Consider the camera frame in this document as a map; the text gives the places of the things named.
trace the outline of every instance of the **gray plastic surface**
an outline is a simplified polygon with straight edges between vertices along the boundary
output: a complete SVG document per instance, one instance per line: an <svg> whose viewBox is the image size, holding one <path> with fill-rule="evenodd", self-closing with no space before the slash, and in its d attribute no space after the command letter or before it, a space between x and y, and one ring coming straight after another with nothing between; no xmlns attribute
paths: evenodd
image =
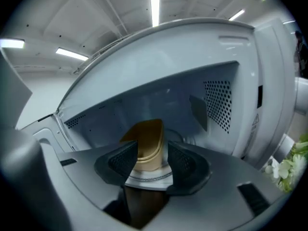
<svg viewBox="0 0 308 231"><path fill-rule="evenodd" d="M266 209L261 215L255 217L250 222L243 224L240 227L233 229L232 231L255 231L263 228L284 206L289 199L290 194L286 194L276 200L268 209Z"/></svg>
<svg viewBox="0 0 308 231"><path fill-rule="evenodd" d="M0 130L0 134L1 174L43 226L71 230L66 209L49 178L40 144L18 130Z"/></svg>
<svg viewBox="0 0 308 231"><path fill-rule="evenodd" d="M94 170L96 160L109 152L130 144L118 143L101 148L79 152L58 154L59 161L73 158L77 163L63 167L75 186L99 209L104 209L111 201L116 200L119 186L107 184Z"/></svg>
<svg viewBox="0 0 308 231"><path fill-rule="evenodd" d="M206 103L192 95L189 96L191 102L191 109L194 118L199 122L200 126L207 131L207 106Z"/></svg>
<svg viewBox="0 0 308 231"><path fill-rule="evenodd" d="M0 52L0 126L16 127L32 92Z"/></svg>
<svg viewBox="0 0 308 231"><path fill-rule="evenodd" d="M47 117L39 122L35 121L23 128L22 131L29 135L33 135L38 141L46 139L47 141L43 142L50 144L56 153L73 151L61 132L61 129L56 122L55 115Z"/></svg>
<svg viewBox="0 0 308 231"><path fill-rule="evenodd" d="M168 143L168 163L173 177L173 184L167 188L168 195L194 194L204 187L211 175L204 157L172 141Z"/></svg>
<svg viewBox="0 0 308 231"><path fill-rule="evenodd" d="M67 93L62 98L58 110L61 110L61 106L64 102L64 100L67 98L68 94L71 92L71 90L75 87L75 85L92 69L94 68L98 63L100 63L103 59L107 58L108 56L112 55L114 52L118 51L119 49L123 48L124 46L141 39L147 35L150 35L152 33L163 31L168 28L182 26L182 25L190 25L190 24L199 24L199 23L215 23L215 24L227 24L227 25L235 25L240 26L248 29L254 29L253 26L242 23L242 22L236 22L236 21L229 21L226 19L220 19L220 18L202 18L202 17L196 17L196 18L187 18L187 19L180 19L170 22L165 22L160 24L159 26L155 27L149 27L144 30L139 31L138 33L132 34L130 37L126 38L122 42L116 44L114 47L110 48L108 51L106 51L104 54L96 58L93 62L91 62L78 76L78 78L74 81L74 83L71 85Z"/></svg>
<svg viewBox="0 0 308 231"><path fill-rule="evenodd" d="M49 144L41 144L41 146L49 177L51 178L56 193L65 206L71 224L71 230L135 230L115 220L91 203L91 201L89 201L89 199L76 187L75 183L70 180L52 147ZM104 188L100 194L103 197L102 202L106 204L117 199L119 187L108 184L105 185L110 186L110 188Z"/></svg>
<svg viewBox="0 0 308 231"><path fill-rule="evenodd" d="M237 189L241 183L254 183L270 204L283 196L268 178L239 158L194 145L175 143L204 156L210 164L212 175L195 194L170 197L167 205L146 226L147 231L225 231L242 226L254 216Z"/></svg>

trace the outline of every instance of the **beige object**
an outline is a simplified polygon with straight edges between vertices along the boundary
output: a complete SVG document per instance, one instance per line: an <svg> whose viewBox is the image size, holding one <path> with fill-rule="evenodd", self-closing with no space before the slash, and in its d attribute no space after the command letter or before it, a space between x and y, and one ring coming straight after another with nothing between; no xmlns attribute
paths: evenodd
<svg viewBox="0 0 308 231"><path fill-rule="evenodd" d="M164 126L161 119L135 124L120 140L138 141L135 170L153 171L161 167L164 146Z"/></svg>

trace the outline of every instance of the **dark slot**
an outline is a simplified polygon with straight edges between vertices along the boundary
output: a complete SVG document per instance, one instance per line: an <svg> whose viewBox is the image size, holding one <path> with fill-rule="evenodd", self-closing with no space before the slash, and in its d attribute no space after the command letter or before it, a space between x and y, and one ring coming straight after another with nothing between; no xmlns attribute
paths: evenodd
<svg viewBox="0 0 308 231"><path fill-rule="evenodd" d="M127 225L130 225L131 217L124 188L120 189L118 199L112 201L103 209L103 211L112 216L113 218L124 222Z"/></svg>
<svg viewBox="0 0 308 231"><path fill-rule="evenodd" d="M262 99L263 99L263 86L258 87L258 105L257 108L262 106Z"/></svg>
<svg viewBox="0 0 308 231"><path fill-rule="evenodd" d="M73 163L76 163L77 161L73 158L70 158L70 159L66 159L66 160L63 160L61 161L61 165L64 167L64 166L67 166L67 165L70 165L70 164L73 164Z"/></svg>
<svg viewBox="0 0 308 231"><path fill-rule="evenodd" d="M42 120L44 120L44 119L46 119L46 118L48 118L48 117L50 117L50 116L52 116L52 115L53 115L53 114L50 114L50 115L44 116L43 118L39 119L39 120L38 120L38 122L40 122L40 121L42 121Z"/></svg>
<svg viewBox="0 0 308 231"><path fill-rule="evenodd" d="M270 204L253 184L243 184L237 188L241 192L255 217L260 215L269 207Z"/></svg>

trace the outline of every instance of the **warning label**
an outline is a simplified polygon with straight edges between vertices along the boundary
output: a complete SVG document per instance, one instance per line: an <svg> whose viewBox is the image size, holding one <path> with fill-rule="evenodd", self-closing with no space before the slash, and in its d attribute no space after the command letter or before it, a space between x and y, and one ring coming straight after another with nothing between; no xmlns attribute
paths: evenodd
<svg viewBox="0 0 308 231"><path fill-rule="evenodd" d="M257 124L259 122L259 114L256 115L255 120L252 124L252 126L254 126L255 124Z"/></svg>
<svg viewBox="0 0 308 231"><path fill-rule="evenodd" d="M255 119L254 119L254 122L253 122L253 124L251 125L250 136L249 136L248 141L247 141L247 144L246 144L246 146L245 146L243 155L245 155L245 154L247 153L249 144L250 144L251 140L252 140L253 137L254 137L254 133L255 133L255 131L256 131L256 128L257 128L257 124L258 124L258 123L259 123L259 114L256 115L256 117L255 117Z"/></svg>

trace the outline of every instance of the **white plastic housing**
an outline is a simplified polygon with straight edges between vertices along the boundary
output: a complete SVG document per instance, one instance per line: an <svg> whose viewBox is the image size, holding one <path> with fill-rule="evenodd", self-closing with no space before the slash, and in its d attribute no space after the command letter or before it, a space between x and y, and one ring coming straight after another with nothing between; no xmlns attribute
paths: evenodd
<svg viewBox="0 0 308 231"><path fill-rule="evenodd" d="M305 116L308 110L308 80L296 77L295 85L297 86L295 111Z"/></svg>
<svg viewBox="0 0 308 231"><path fill-rule="evenodd" d="M116 143L135 123L160 118L165 138L261 167L277 150L295 105L292 49L283 24L260 28L189 19L128 37L79 76L55 118L72 150ZM165 167L127 185L164 190Z"/></svg>
<svg viewBox="0 0 308 231"><path fill-rule="evenodd" d="M278 149L274 154L274 158L280 163L289 154L294 145L294 140L288 135L284 134L281 142L278 145Z"/></svg>

